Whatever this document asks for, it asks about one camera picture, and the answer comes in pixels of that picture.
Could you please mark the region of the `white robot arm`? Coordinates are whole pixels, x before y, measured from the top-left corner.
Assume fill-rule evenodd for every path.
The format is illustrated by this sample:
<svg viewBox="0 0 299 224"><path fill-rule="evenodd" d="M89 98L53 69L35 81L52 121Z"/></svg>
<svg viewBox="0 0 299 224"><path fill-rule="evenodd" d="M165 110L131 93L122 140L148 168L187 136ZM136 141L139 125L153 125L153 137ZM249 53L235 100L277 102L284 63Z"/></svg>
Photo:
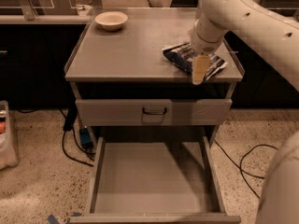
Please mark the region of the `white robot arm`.
<svg viewBox="0 0 299 224"><path fill-rule="evenodd" d="M209 53L231 31L299 91L299 26L261 7L257 0L198 0L199 16L192 28L192 47L204 65ZM299 132L274 155L258 204L255 224L299 224Z"/></svg>

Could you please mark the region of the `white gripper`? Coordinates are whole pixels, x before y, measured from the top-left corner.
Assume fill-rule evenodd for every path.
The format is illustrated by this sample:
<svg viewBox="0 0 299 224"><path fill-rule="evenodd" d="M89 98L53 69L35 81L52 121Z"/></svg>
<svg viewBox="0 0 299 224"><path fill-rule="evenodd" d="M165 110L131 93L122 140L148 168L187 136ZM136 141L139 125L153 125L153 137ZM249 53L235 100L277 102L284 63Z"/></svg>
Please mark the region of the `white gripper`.
<svg viewBox="0 0 299 224"><path fill-rule="evenodd" d="M206 70L210 65L208 54L214 53L223 40L222 35L191 35L192 49L198 55L192 60L192 84L199 85L203 82Z"/></svg>

